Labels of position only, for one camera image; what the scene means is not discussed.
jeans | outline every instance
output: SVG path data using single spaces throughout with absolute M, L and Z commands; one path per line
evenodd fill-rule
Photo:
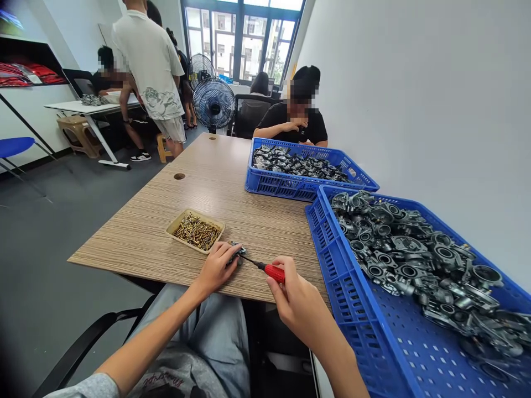
M 166 284 L 131 337 L 171 307 L 186 286 Z M 183 323 L 171 339 L 184 343 L 216 373 L 230 397 L 250 397 L 249 344 L 239 298 L 211 294 Z

screwdriver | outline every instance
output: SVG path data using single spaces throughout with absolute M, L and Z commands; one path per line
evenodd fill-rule
M 273 264 L 266 264 L 261 263 L 259 261 L 253 261 L 248 259 L 247 257 L 239 254 L 240 257 L 245 258 L 247 261 L 250 261 L 254 265 L 256 265 L 258 268 L 260 268 L 262 271 L 264 271 L 267 275 L 272 277 L 275 281 L 281 284 L 286 284 L 286 277 L 284 275 L 284 270 L 282 268 L 275 267 Z

floor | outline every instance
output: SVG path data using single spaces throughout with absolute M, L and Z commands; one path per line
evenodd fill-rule
M 206 129 L 188 131 L 188 146 Z M 0 344 L 29 397 L 83 331 L 100 316 L 141 307 L 149 293 L 120 276 L 67 258 L 163 168 L 153 158 L 132 170 L 68 155 L 28 172 L 53 203 L 16 179 L 0 182 Z M 119 161 L 135 151 L 121 150 Z M 121 346 L 132 322 L 114 325 L 72 379 L 89 376 Z

hand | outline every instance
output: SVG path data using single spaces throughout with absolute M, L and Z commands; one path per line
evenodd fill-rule
M 338 332 L 341 336 L 321 294 L 297 274 L 293 258 L 279 256 L 273 265 L 283 268 L 286 275 L 286 286 L 279 286 L 272 277 L 267 278 L 282 322 L 314 352 L 325 348 L 326 340 Z
M 238 267 L 238 256 L 230 265 L 227 265 L 231 257 L 240 250 L 242 246 L 231 246 L 227 242 L 216 242 L 206 258 L 201 273 L 194 281 L 205 298 L 214 293 L 223 285 Z
M 286 122 L 282 125 L 282 131 L 290 132 L 292 130 L 299 131 L 299 126 L 308 127 L 308 123 L 302 120 L 295 120 L 294 122 Z

wood grain tabletop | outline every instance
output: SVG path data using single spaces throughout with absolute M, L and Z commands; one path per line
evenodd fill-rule
M 68 261 L 115 273 L 189 286 L 206 259 L 166 235 L 191 208 L 226 225 L 221 240 L 242 243 L 270 263 L 292 256 L 300 275 L 328 295 L 304 212 L 306 202 L 245 190 L 251 141 L 204 133 L 100 228 Z M 181 180 L 174 178 L 184 174 Z M 244 261 L 221 292 L 274 302 L 266 275 Z

